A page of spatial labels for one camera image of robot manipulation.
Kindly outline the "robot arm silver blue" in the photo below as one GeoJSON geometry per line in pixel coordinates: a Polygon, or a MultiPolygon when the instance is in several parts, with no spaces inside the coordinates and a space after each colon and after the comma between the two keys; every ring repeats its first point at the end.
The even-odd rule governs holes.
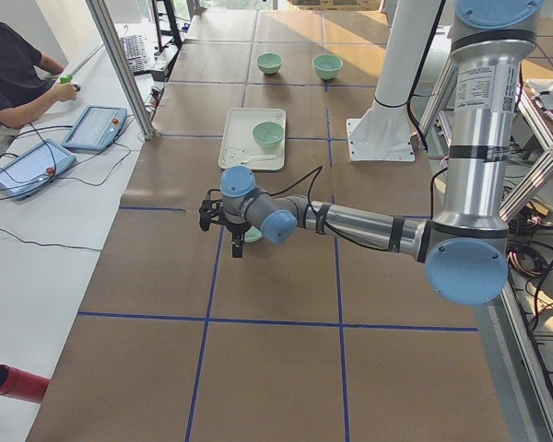
{"type": "MultiPolygon", "coordinates": [[[[480,305],[506,284],[507,224],[500,218],[521,61],[535,48],[538,1],[457,1],[449,55],[453,132],[440,212],[417,222],[312,200],[276,198],[250,169],[223,171],[218,220],[241,256],[251,227],[279,244],[296,228],[337,236],[373,250],[411,255],[433,290],[454,303],[480,305]]],[[[356,161],[406,161],[409,100],[418,83],[441,1],[402,1],[395,10],[386,59],[371,106],[350,121],[356,161]]]]}

